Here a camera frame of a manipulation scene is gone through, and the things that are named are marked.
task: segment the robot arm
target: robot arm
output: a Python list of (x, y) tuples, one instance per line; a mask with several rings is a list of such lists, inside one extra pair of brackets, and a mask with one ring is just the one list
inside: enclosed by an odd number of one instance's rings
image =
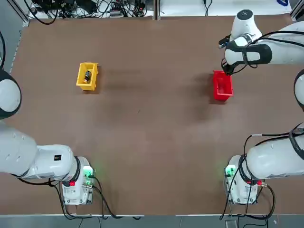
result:
[[(272, 32), (265, 38), (266, 35), (262, 36), (256, 27), (252, 12), (240, 11), (235, 17), (231, 35), (219, 42), (220, 48), (226, 47), (222, 61), (224, 72), (228, 75), (237, 73), (239, 65), (304, 63), (304, 22), (288, 25), (280, 31), (290, 33)], [(304, 110), (304, 70), (295, 78), (294, 95)], [(233, 203), (254, 203), (257, 180), (304, 175), (304, 131), (303, 128), (296, 131), (301, 134), (296, 136), (291, 131), (283, 139), (250, 148), (246, 162), (243, 162), (244, 156), (231, 158), (225, 171), (227, 191), (231, 189), (229, 198)]]
[(1, 121), (14, 115), (20, 104), (18, 83), (0, 69), (0, 172), (61, 181), (65, 204), (91, 204), (94, 172), (86, 158), (74, 156), (65, 145), (37, 146), (33, 138)]
[[(255, 24), (253, 13), (247, 9), (240, 11), (234, 19), (231, 35), (219, 42), (220, 48), (226, 47), (222, 61), (224, 72), (234, 74), (239, 65), (304, 63), (304, 21), (288, 25), (280, 31), (290, 33), (274, 32), (265, 38)], [(304, 71), (301, 71), (295, 78), (294, 95), (304, 111), (303, 74)]]

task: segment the tabletop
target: tabletop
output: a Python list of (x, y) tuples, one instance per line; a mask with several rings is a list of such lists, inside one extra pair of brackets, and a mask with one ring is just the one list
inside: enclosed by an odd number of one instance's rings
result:
[[(223, 170), (243, 152), (246, 137), (285, 132), (303, 121), (293, 94), (301, 66), (247, 68), (233, 76), (234, 97), (213, 100), (212, 73), (224, 55), (218, 41), (233, 19), (32, 21), (12, 70), (22, 106), (6, 123), (38, 145), (64, 144), (85, 156), (116, 214), (220, 214)], [(279, 15), (257, 16), (256, 23), (265, 33), (292, 22)], [(79, 64), (88, 61), (99, 63), (94, 92), (76, 86)], [(8, 174), (0, 180), (1, 214), (62, 213), (54, 189)], [(304, 213), (301, 180), (267, 180), (275, 213)], [(248, 212), (267, 213), (270, 203), (264, 191)], [(76, 211), (101, 214), (100, 199)]]

